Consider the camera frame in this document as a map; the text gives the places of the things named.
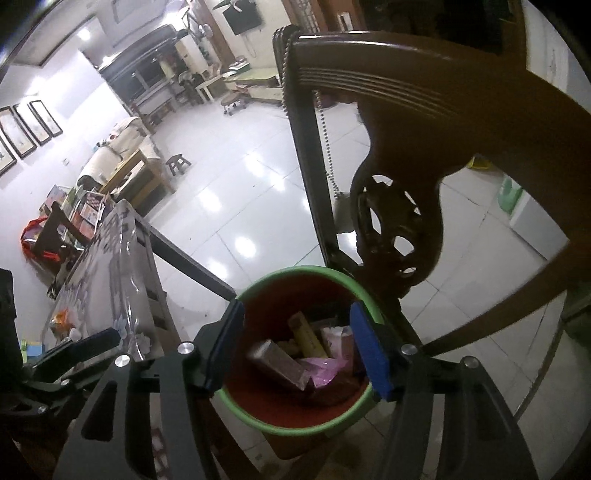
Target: blue gripper pad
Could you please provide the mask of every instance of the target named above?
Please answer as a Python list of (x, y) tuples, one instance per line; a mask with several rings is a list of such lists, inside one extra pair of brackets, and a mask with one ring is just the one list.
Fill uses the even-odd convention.
[(365, 370), (372, 384), (384, 400), (391, 399), (394, 385), (390, 380), (390, 361), (376, 334), (376, 325), (369, 317), (363, 303), (356, 301), (349, 312), (351, 329)]

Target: red bag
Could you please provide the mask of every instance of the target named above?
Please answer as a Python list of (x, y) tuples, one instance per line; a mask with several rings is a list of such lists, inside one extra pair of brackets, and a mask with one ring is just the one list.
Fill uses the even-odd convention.
[[(35, 255), (33, 253), (33, 251), (31, 250), (31, 242), (28, 242), (25, 238), (26, 234), (28, 232), (30, 232), (31, 230), (37, 229), (39, 228), (40, 224), (45, 222), (45, 220), (47, 220), (47, 217), (39, 217), (39, 218), (35, 218), (34, 220), (31, 220), (27, 226), (25, 227), (25, 229), (22, 231), (21, 234), (21, 247), (22, 247), (22, 252), (25, 254), (26, 257), (28, 258), (33, 258), (35, 260), (39, 260), (39, 258), (37, 257), (37, 255)], [(55, 263), (61, 263), (61, 259), (60, 256), (54, 252), (48, 252), (48, 251), (44, 251), (41, 254), (42, 259), (44, 260), (49, 260)]]

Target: picture frame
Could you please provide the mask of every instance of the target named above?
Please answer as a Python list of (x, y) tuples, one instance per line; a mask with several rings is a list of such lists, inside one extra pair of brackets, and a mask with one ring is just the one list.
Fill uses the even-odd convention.
[(29, 102), (29, 108), (37, 120), (41, 122), (41, 125), (43, 125), (53, 137), (57, 137), (64, 132), (41, 100), (33, 100), (32, 102)]
[(17, 159), (12, 155), (12, 152), (8, 149), (2, 137), (0, 137), (0, 175), (16, 164)]
[(13, 105), (12, 109), (39, 145), (45, 145), (51, 140), (51, 132), (47, 131), (47, 128), (37, 119), (26, 103)]
[(27, 130), (18, 123), (16, 115), (9, 106), (0, 108), (0, 130), (21, 158), (30, 155), (37, 148)]

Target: window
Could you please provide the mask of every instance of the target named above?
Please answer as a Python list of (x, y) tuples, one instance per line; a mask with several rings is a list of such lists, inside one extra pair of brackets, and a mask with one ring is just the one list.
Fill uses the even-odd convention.
[(164, 72), (160, 67), (160, 63), (155, 57), (148, 57), (143, 59), (136, 66), (137, 72), (142, 76), (149, 87), (156, 85), (160, 80), (164, 80)]
[(127, 72), (111, 82), (113, 90), (124, 102), (132, 102), (145, 92), (145, 88), (138, 80), (135, 72)]

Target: small stool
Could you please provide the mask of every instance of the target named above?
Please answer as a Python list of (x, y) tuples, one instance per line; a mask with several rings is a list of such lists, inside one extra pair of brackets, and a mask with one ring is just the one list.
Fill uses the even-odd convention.
[(174, 169), (175, 168), (177, 168), (178, 171), (182, 175), (184, 173), (183, 172), (183, 169), (182, 169), (182, 166), (184, 166), (184, 165), (191, 165), (191, 162), (189, 162), (189, 160), (187, 160), (186, 158), (184, 158), (182, 153), (179, 153), (178, 155), (173, 155), (172, 157), (170, 157), (166, 161), (166, 165), (169, 166), (170, 173), (172, 173), (175, 176), (176, 175), (176, 173), (174, 172)]
[(238, 108), (246, 108), (246, 98), (242, 92), (230, 92), (220, 102), (223, 107), (224, 115), (230, 115), (234, 113), (233, 110)]

